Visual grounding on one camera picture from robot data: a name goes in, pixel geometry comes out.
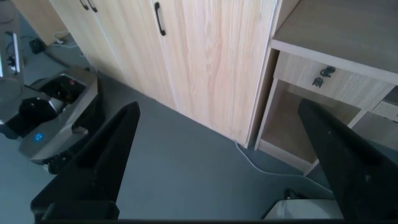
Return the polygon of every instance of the wood grain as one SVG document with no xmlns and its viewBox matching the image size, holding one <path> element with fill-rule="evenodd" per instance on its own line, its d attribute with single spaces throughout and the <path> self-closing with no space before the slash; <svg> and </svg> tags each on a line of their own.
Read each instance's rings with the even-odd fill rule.
<svg viewBox="0 0 398 224">
<path fill-rule="evenodd" d="M 262 72 L 257 89 L 256 101 L 251 116 L 248 139 L 246 140 L 245 148 L 249 147 L 256 136 L 261 135 L 261 120 L 266 108 L 267 99 L 272 85 L 272 77 L 274 76 L 275 66 L 279 51 L 272 49 L 269 41 L 273 38 L 275 31 L 279 29 L 282 23 L 286 20 L 294 7 L 299 3 L 299 0 L 280 0 L 277 1 L 274 17 L 272 19 L 271 31 L 269 32 L 269 39 L 267 44 L 266 56 L 262 65 Z"/>
<path fill-rule="evenodd" d="M 154 8 L 146 0 L 95 0 L 98 19 L 123 68 L 127 85 L 176 109 Z"/>
<path fill-rule="evenodd" d="M 269 92 L 269 96 L 266 101 L 267 105 L 264 111 L 264 115 L 262 117 L 261 126 L 256 140 L 256 145 L 254 146 L 254 150 L 257 150 L 259 148 L 264 128 L 268 127 L 271 117 L 273 117 L 276 108 L 278 107 L 278 104 L 280 102 L 280 98 L 282 97 L 286 89 L 288 89 L 288 84 L 286 82 L 280 81 L 277 78 L 273 79 L 271 90 Z"/>
<path fill-rule="evenodd" d="M 384 118 L 398 122 L 398 104 L 381 101 L 373 110 L 373 113 Z"/>
<path fill-rule="evenodd" d="M 159 2 L 178 111 L 245 143 L 275 1 Z"/>
<path fill-rule="evenodd" d="M 317 157 L 297 112 L 303 98 L 321 104 L 345 124 L 360 109 L 274 79 L 256 148 L 308 174 L 316 166 Z"/>
<path fill-rule="evenodd" d="M 261 139 L 312 164 L 317 157 L 297 113 L 301 99 L 284 92 Z"/>
<path fill-rule="evenodd" d="M 272 47 L 398 85 L 398 2 L 302 0 Z"/>
<path fill-rule="evenodd" d="M 29 25 L 46 45 L 55 42 L 55 32 L 67 30 L 49 0 L 12 0 Z"/>
<path fill-rule="evenodd" d="M 121 83 L 126 79 L 93 11 L 83 9 L 79 1 L 51 0 L 89 63 Z"/>
<path fill-rule="evenodd" d="M 374 113 L 366 113 L 353 127 L 361 137 L 398 150 L 398 123 Z"/>
<path fill-rule="evenodd" d="M 279 30 L 281 25 L 285 22 L 285 20 L 290 16 L 292 11 L 295 9 L 296 5 L 300 2 L 300 0 L 281 0 L 278 1 L 280 4 L 280 10 L 277 15 L 278 20 L 276 22 L 275 30 Z"/>
<path fill-rule="evenodd" d="M 340 68 L 336 68 L 330 78 L 323 78 L 320 88 L 312 85 L 313 80 L 320 77 L 320 71 L 327 66 L 281 52 L 274 75 L 283 81 L 366 110 L 373 109 L 394 87 L 393 84 Z"/>
<path fill-rule="evenodd" d="M 301 170 L 302 172 L 305 172 L 306 170 L 309 170 L 309 168 L 311 168 L 311 163 L 309 163 L 308 161 L 305 161 L 265 140 L 260 139 L 259 149 L 291 165 L 292 167 Z"/>
</svg>

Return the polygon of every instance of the cabinet handle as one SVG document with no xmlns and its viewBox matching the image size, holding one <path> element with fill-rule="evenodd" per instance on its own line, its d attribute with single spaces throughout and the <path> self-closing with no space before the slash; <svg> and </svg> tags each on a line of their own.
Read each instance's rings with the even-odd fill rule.
<svg viewBox="0 0 398 224">
<path fill-rule="evenodd" d="M 321 72 L 319 73 L 321 75 L 321 77 L 315 78 L 313 80 L 313 82 L 312 82 L 312 85 L 315 85 L 315 86 L 321 88 L 321 86 L 323 84 L 323 78 L 322 77 L 330 78 L 331 77 L 330 74 L 332 74 L 335 71 L 336 71 L 336 68 L 332 67 L 332 66 L 328 66 L 327 68 L 322 69 Z"/>
<path fill-rule="evenodd" d="M 162 36 L 164 36 L 164 35 L 166 35 L 166 31 L 164 31 L 164 30 L 162 29 L 162 26 L 160 25 L 159 13 L 157 12 L 159 8 L 160 8 L 159 2 L 155 3 L 155 12 L 156 12 L 157 24 L 159 25 L 160 34 L 162 34 Z"/>
<path fill-rule="evenodd" d="M 80 0 L 80 4 L 81 4 L 81 6 L 83 6 L 83 8 L 85 8 L 86 10 L 88 10 L 88 6 L 87 6 L 86 4 L 83 4 L 83 1 L 82 1 L 82 0 Z"/>
<path fill-rule="evenodd" d="M 330 78 L 331 76 L 330 76 L 330 74 L 332 74 L 333 72 L 335 72 L 336 71 L 336 68 L 335 67 L 332 67 L 332 66 L 328 66 L 327 68 L 325 68 L 325 69 L 322 69 L 322 71 L 319 73 L 321 76 L 323 76 L 323 77 L 328 77 L 328 78 Z"/>
<path fill-rule="evenodd" d="M 88 4 L 90 5 L 91 9 L 92 9 L 94 12 L 98 12 L 97 8 L 91 4 L 91 1 L 90 1 L 90 0 L 87 0 L 87 1 L 88 1 Z"/>
</svg>

